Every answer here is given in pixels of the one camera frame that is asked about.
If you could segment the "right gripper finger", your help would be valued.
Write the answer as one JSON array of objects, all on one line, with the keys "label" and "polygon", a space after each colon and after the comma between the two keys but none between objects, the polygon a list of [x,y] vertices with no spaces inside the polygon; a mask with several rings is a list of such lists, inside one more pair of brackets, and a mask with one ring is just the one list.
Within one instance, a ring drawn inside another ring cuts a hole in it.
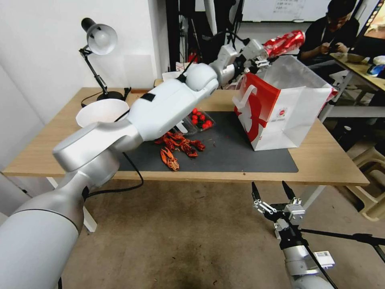
[{"label": "right gripper finger", "polygon": [[269,205],[268,203],[264,202],[261,199],[259,191],[254,181],[251,183],[251,187],[252,187],[251,195],[253,198],[253,207],[261,214],[268,213],[269,215],[273,215],[274,213],[276,213],[277,210],[275,208],[273,208],[271,205]]},{"label": "right gripper finger", "polygon": [[294,191],[285,181],[282,181],[282,186],[289,199],[289,203],[285,205],[284,210],[302,210],[302,200],[296,197]]}]

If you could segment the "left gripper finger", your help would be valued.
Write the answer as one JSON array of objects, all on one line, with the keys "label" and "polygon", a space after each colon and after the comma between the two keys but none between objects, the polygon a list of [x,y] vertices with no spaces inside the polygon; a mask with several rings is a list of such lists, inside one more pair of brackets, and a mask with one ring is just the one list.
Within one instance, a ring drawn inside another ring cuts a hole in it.
[{"label": "left gripper finger", "polygon": [[267,69],[277,59],[278,59],[278,57],[274,57],[274,58],[270,58],[270,59],[265,59],[265,60],[256,60],[256,61],[254,61],[254,67],[256,67],[257,69]]}]

